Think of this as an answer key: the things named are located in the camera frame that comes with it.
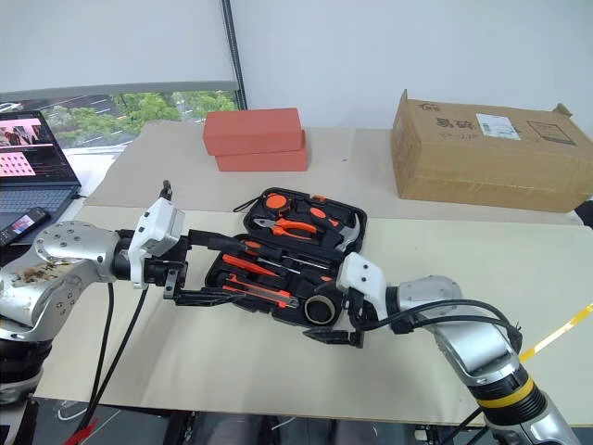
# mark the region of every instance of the window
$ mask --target window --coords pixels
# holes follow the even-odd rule
[[[140,134],[148,121],[201,122],[209,111],[233,110],[237,106],[234,92],[191,91],[24,100],[8,108],[6,111],[40,109],[65,150],[118,152]]]

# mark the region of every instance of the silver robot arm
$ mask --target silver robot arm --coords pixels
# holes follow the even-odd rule
[[[116,255],[127,266],[126,279],[146,288],[145,260],[163,255],[180,240],[184,215],[169,198],[161,192],[138,221],[127,248],[120,246],[116,232],[87,222],[59,222],[0,270],[0,405],[22,401],[34,391],[52,340],[84,289],[121,278],[114,267]]]
[[[426,303],[462,299],[459,286],[444,276],[388,287],[381,269],[357,253],[346,257],[336,284],[343,292],[354,289],[362,294],[379,320]],[[421,322],[451,315],[485,314],[471,306],[445,306],[413,317]],[[426,328],[476,398],[487,427],[500,444],[580,444],[550,397],[537,388],[507,338],[493,324],[459,321],[427,324]]]

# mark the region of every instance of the yellow tape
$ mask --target yellow tape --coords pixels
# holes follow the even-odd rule
[[[582,311],[580,311],[577,315],[570,319],[570,321],[562,326],[559,329],[556,329],[552,332],[549,336],[541,340],[537,343],[533,348],[526,350],[523,354],[519,356],[519,360],[521,362],[525,362],[531,359],[534,355],[544,349],[547,345],[549,345],[552,341],[556,340],[558,337],[564,335],[572,328],[574,328],[577,324],[581,323],[585,320],[591,313],[593,312],[593,303],[587,305]]]
[[[529,377],[522,387],[517,389],[512,394],[509,394],[508,396],[494,400],[476,399],[475,401],[477,401],[478,405],[480,405],[483,408],[504,408],[505,406],[513,405],[518,401],[522,401],[525,397],[529,395],[529,393],[534,388],[534,385],[534,379]]]

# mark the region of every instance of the laptop screen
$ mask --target laptop screen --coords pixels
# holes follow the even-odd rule
[[[40,112],[0,113],[0,182],[78,183]]]

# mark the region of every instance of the yellow ring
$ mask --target yellow ring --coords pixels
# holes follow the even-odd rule
[[[522,401],[525,397],[529,395],[536,384],[534,383],[534,379],[529,377],[525,384],[517,389],[512,394],[501,397],[500,399],[494,400],[480,400],[476,399],[478,405],[483,408],[504,408],[505,406],[513,405],[518,401]]]

